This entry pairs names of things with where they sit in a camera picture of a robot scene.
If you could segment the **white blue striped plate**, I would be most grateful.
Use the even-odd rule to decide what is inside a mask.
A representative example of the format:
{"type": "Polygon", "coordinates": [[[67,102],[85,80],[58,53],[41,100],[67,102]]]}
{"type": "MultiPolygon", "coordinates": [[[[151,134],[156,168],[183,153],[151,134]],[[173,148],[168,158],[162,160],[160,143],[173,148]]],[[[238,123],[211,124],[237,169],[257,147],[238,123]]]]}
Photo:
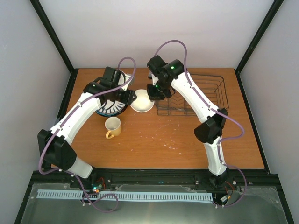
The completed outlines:
{"type": "Polygon", "coordinates": [[[99,113],[112,114],[122,110],[125,104],[118,101],[107,100],[98,110],[99,113]]]}

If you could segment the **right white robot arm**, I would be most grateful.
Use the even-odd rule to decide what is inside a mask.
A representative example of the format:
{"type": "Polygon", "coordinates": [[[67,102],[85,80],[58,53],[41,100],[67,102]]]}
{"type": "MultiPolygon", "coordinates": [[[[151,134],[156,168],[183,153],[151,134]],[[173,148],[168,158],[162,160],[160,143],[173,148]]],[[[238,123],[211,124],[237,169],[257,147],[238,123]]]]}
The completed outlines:
{"type": "Polygon", "coordinates": [[[227,110],[220,110],[204,95],[179,60],[166,63],[160,56],[154,56],[147,63],[147,67],[152,79],[152,83],[147,85],[150,100],[164,100],[178,92],[201,122],[194,129],[194,134],[206,150],[210,184],[215,189],[219,188],[228,178],[228,168],[222,157],[220,142],[227,110]]]}

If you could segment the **white floral bowl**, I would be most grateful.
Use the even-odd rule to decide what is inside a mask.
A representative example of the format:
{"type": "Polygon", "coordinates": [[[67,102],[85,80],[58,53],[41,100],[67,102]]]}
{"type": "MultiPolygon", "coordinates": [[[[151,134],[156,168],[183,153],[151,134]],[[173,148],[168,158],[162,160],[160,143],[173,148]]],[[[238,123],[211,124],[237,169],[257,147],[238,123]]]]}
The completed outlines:
{"type": "Polygon", "coordinates": [[[131,103],[131,108],[136,112],[148,112],[153,106],[154,102],[150,100],[148,93],[144,89],[135,90],[136,100],[131,103]]]}

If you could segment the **yellow mug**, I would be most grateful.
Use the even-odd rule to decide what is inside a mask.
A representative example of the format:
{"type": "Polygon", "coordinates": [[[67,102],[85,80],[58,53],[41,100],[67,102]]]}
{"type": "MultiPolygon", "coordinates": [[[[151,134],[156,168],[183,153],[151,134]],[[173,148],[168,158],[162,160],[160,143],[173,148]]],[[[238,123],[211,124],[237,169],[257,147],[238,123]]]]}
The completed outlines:
{"type": "Polygon", "coordinates": [[[111,139],[121,134],[121,121],[117,117],[110,117],[105,121],[106,138],[111,139]]]}

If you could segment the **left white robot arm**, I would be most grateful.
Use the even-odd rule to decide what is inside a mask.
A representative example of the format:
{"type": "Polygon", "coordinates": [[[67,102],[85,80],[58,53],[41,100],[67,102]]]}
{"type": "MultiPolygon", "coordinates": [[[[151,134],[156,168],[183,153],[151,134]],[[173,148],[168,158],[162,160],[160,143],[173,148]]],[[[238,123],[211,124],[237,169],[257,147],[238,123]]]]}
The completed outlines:
{"type": "Polygon", "coordinates": [[[50,130],[42,129],[38,133],[38,169],[41,174],[49,173],[42,170],[46,161],[55,166],[54,170],[80,176],[81,183],[87,188],[96,185],[97,176],[92,173],[92,165],[80,159],[71,144],[83,124],[108,101],[129,105],[135,100],[134,91],[128,89],[134,77],[134,74],[127,75],[121,70],[106,67],[104,75],[86,85],[79,100],[58,123],[50,130]]]}

